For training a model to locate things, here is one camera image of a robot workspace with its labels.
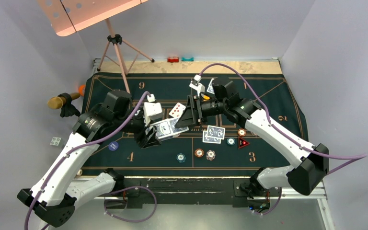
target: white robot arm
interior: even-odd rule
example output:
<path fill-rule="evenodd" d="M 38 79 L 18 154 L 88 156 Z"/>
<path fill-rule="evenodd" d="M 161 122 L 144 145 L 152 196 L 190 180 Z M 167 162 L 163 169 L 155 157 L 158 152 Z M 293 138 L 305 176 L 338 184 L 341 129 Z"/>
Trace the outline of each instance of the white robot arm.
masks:
<path fill-rule="evenodd" d="M 69 152 L 86 142 L 99 140 L 110 134 L 125 121 L 126 114 L 130 113 L 130 110 L 132 110 L 130 94 L 123 91 L 109 92 L 103 104 L 79 117 L 65 148 L 47 173 L 31 189 L 22 189 L 17 198 L 30 208 L 32 201 L 37 197 L 32 207 L 35 214 L 46 223 L 59 227 L 77 208 L 89 200 L 124 189 L 123 175 L 113 169 L 107 169 L 97 177 L 77 186 L 69 186 L 77 171 L 98 149 L 99 143 Z M 148 96 L 148 102 L 144 103 L 143 109 L 136 112 L 122 131 L 135 133 L 137 135 L 135 140 L 142 148 L 159 145 L 160 141 L 154 135 L 155 130 L 148 127 L 151 120 L 161 118 L 162 115 L 161 105 L 155 101 L 152 94 Z M 51 173 L 50 180 L 42 190 L 43 183 Z"/>
<path fill-rule="evenodd" d="M 290 163 L 289 166 L 279 168 L 261 168 L 251 178 L 246 190 L 248 194 L 263 196 L 267 189 L 272 187 L 292 187 L 303 195 L 309 195 L 322 178 L 328 173 L 328 158 L 311 154 L 307 150 L 315 150 L 328 154 L 328 149 L 319 144 L 313 144 L 297 137 L 289 130 L 281 126 L 274 119 L 268 121 L 266 111 L 251 99 L 242 99 L 233 82 L 225 77 L 214 79 L 210 82 L 213 90 L 203 92 L 205 87 L 199 82 L 196 75 L 190 86 L 197 83 L 198 96 L 189 95 L 187 106 L 177 122 L 176 127 L 193 127 L 207 121 L 207 117 L 224 114 L 231 122 L 234 122 L 257 134 L 268 144 L 280 152 Z M 301 144 L 295 145 L 291 140 L 279 133 L 274 126 Z"/>

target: music stand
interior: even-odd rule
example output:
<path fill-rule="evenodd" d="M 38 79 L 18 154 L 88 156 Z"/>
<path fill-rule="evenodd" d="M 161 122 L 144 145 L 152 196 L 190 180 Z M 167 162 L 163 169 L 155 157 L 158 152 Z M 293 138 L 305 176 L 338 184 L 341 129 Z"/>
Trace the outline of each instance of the music stand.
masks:
<path fill-rule="evenodd" d="M 135 7 L 147 0 L 112 0 L 112 1 L 104 1 L 104 0 L 37 0 L 40 4 L 40 7 L 43 9 L 47 18 L 51 22 L 51 25 L 59 36 L 68 36 L 72 33 L 75 33 L 79 30 L 87 28 L 93 24 L 96 24 L 101 21 L 106 22 L 106 26 L 108 27 L 110 35 L 107 37 L 107 44 L 105 47 L 105 51 L 103 52 L 101 62 L 98 71 L 101 70 L 101 65 L 105 57 L 109 58 L 106 55 L 106 52 L 109 48 L 109 44 L 112 43 L 115 48 L 116 56 L 118 58 L 118 63 L 109 58 L 115 64 L 117 64 L 121 68 L 121 74 L 123 78 L 123 82 L 126 87 L 126 91 L 130 93 L 129 86 L 127 84 L 126 75 L 129 73 L 139 54 L 143 55 L 145 58 L 149 59 L 151 62 L 154 62 L 154 59 L 134 47 L 125 39 L 122 39 L 121 35 L 115 34 L 115 31 L 111 25 L 109 20 L 110 17 L 118 14 L 122 11 Z M 122 43 L 125 43 L 130 48 L 137 51 L 136 57 L 130 65 L 129 69 L 126 68 L 125 61 L 122 57 L 122 53 L 120 52 L 120 47 Z"/>

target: printed number 3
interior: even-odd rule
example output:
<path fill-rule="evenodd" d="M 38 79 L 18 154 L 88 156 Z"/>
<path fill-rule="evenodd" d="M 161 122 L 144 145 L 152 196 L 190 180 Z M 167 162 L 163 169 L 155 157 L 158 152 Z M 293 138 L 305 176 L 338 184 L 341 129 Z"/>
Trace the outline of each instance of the printed number 3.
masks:
<path fill-rule="evenodd" d="M 254 152 L 249 152 L 249 160 L 250 162 L 255 162 L 256 161 L 256 156 L 254 155 Z"/>

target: playing card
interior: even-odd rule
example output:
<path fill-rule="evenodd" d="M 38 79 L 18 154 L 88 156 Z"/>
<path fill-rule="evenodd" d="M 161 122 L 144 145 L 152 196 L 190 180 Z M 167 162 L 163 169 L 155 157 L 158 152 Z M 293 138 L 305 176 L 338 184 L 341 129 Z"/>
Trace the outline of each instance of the playing card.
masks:
<path fill-rule="evenodd" d="M 170 127 L 170 122 L 168 119 L 151 124 L 150 128 L 151 127 L 156 127 L 156 137 L 158 137 L 160 140 L 173 134 L 173 130 Z"/>
<path fill-rule="evenodd" d="M 208 93 L 215 94 L 215 93 L 214 93 L 214 88 L 212 88 L 212 81 L 213 81 L 213 80 L 214 80 L 214 79 L 212 78 L 212 79 L 211 79 L 211 81 L 209 82 L 207 92 L 208 92 Z"/>
<path fill-rule="evenodd" d="M 176 128 L 175 124 L 177 124 L 179 118 L 170 118 L 169 122 L 170 122 L 170 127 L 172 128 L 172 133 L 173 134 L 177 134 L 177 133 L 183 133 L 189 130 L 188 127 L 184 127 L 184 128 Z"/>
<path fill-rule="evenodd" d="M 208 126 L 207 136 L 210 138 L 219 138 L 223 140 L 225 138 L 225 128 L 217 126 Z"/>
<path fill-rule="evenodd" d="M 165 137 L 165 138 L 163 138 L 163 139 L 160 139 L 160 138 L 159 138 L 159 140 L 160 140 L 160 141 L 164 141 L 164 140 L 168 140 L 168 139 L 176 138 L 176 137 L 178 137 L 179 135 L 180 135 L 180 134 L 173 135 L 173 136 L 167 136 L 167 137 Z"/>
<path fill-rule="evenodd" d="M 214 138 L 214 137 L 207 137 L 207 131 L 202 131 L 202 142 L 204 143 L 211 143 L 211 144 L 220 144 L 221 139 Z"/>
<path fill-rule="evenodd" d="M 181 103 L 177 103 L 174 108 L 169 112 L 169 115 L 172 117 L 181 117 L 185 110 L 185 105 Z"/>

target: dark green felt table mat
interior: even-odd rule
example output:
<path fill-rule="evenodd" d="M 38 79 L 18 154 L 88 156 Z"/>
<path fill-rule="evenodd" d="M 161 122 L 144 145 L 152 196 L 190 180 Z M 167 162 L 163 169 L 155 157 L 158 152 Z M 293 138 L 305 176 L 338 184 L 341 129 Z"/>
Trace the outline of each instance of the dark green felt table mat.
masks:
<path fill-rule="evenodd" d="M 234 81 L 242 98 L 255 99 L 243 81 L 234 74 L 203 74 L 201 83 L 208 85 L 211 78 L 228 76 Z M 308 140 L 304 114 L 300 111 L 282 74 L 244 74 L 256 93 L 269 108 L 270 115 L 295 135 Z M 127 81 L 134 102 L 144 91 L 156 96 L 164 109 L 164 119 L 177 102 L 186 104 L 187 95 L 194 94 L 188 86 L 194 74 L 129 74 Z M 124 90 L 120 74 L 96 73 L 87 80 L 83 113 L 95 104 L 104 101 L 111 89 Z M 225 137 L 236 138 L 240 128 L 229 122 L 225 116 L 208 119 L 208 125 L 225 126 Z M 114 168 L 125 176 L 250 176 L 260 167 L 280 167 L 289 165 L 286 159 L 259 137 L 248 132 L 245 137 L 250 145 L 242 149 L 229 146 L 226 139 L 220 145 L 202 142 L 202 129 L 192 128 L 180 137 L 162 142 L 162 145 L 140 149 L 133 135 L 119 133 L 104 142 L 84 164 L 83 175 L 94 176 L 106 168 Z M 110 151 L 111 141 L 119 143 L 116 151 Z M 205 156 L 196 158 L 195 149 L 214 150 L 216 158 L 208 161 Z M 176 160 L 176 155 L 186 156 L 184 163 Z"/>

